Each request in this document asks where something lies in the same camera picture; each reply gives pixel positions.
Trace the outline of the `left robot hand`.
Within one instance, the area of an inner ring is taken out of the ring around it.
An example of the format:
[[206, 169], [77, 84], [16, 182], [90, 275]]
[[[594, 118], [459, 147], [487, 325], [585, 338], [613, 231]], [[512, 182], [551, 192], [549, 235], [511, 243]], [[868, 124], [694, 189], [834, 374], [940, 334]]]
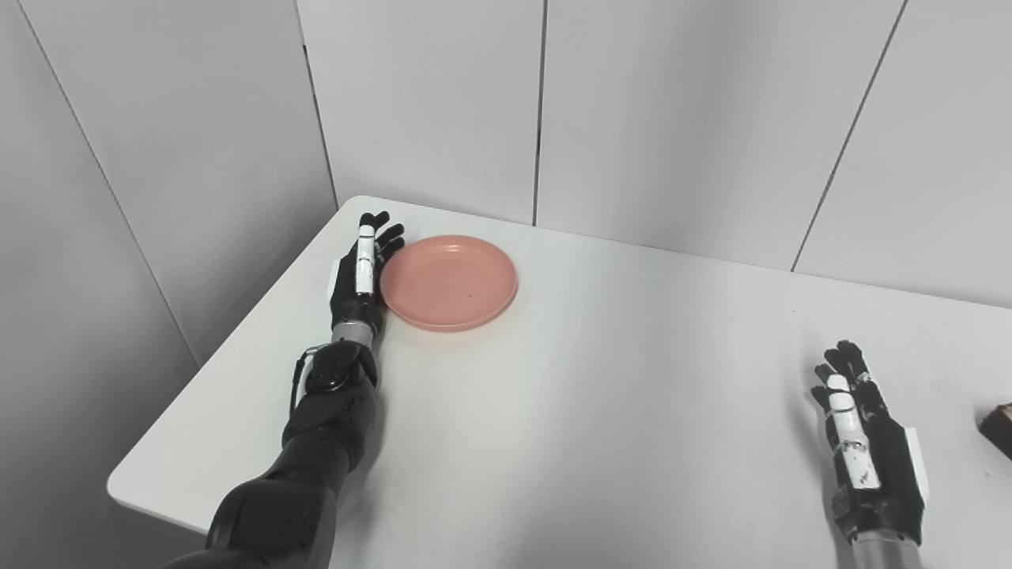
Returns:
[[391, 224], [391, 214], [364, 213], [359, 219], [359, 235], [347, 255], [340, 259], [330, 296], [331, 327], [361, 324], [373, 337], [384, 331], [383, 293], [380, 278], [384, 267], [405, 247], [405, 228]]

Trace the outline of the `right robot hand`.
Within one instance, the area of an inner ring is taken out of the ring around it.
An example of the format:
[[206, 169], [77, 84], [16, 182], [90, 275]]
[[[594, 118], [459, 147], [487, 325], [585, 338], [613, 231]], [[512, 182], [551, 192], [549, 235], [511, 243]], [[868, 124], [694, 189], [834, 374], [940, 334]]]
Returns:
[[924, 465], [916, 435], [890, 414], [863, 350], [840, 340], [814, 368], [810, 393], [824, 415], [837, 487], [831, 499], [846, 539], [888, 530], [922, 546], [926, 509]]

